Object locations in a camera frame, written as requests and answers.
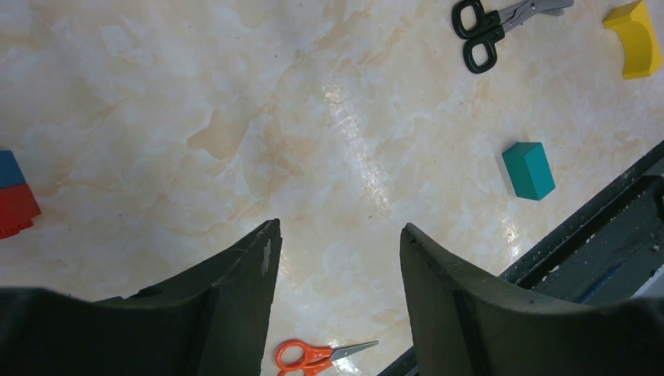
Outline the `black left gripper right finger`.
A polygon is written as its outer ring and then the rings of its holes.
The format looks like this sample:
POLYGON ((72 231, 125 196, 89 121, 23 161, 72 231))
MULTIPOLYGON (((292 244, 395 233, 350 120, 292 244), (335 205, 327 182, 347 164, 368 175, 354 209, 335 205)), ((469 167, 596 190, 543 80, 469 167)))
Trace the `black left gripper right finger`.
POLYGON ((593 307, 508 283, 413 224, 400 265, 422 375, 660 375, 663 302, 593 307))

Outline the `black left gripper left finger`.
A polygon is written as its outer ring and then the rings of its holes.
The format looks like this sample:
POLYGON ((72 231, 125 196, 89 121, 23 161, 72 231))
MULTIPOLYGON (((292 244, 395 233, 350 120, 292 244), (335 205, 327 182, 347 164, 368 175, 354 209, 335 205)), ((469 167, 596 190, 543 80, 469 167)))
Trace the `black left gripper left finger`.
POLYGON ((280 221, 128 298, 1 291, 4 375, 258 375, 279 269, 280 221))

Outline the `black handled bandage shears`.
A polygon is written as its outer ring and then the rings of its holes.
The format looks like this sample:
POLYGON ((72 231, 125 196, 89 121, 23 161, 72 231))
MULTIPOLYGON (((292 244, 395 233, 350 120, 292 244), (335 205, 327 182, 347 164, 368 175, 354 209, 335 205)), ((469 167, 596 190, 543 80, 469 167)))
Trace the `black handled bandage shears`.
POLYGON ((473 74, 483 74, 497 62, 496 43, 504 39, 508 31, 521 26, 537 14, 561 16, 574 0, 532 0, 520 1, 501 10, 486 12, 479 0, 463 0, 456 3, 451 11, 452 27, 459 38, 465 40, 462 57, 467 69, 473 74), (470 8, 475 15, 475 25, 466 28, 461 13, 470 8), (479 64, 474 58, 473 49, 483 46, 487 60, 479 64))

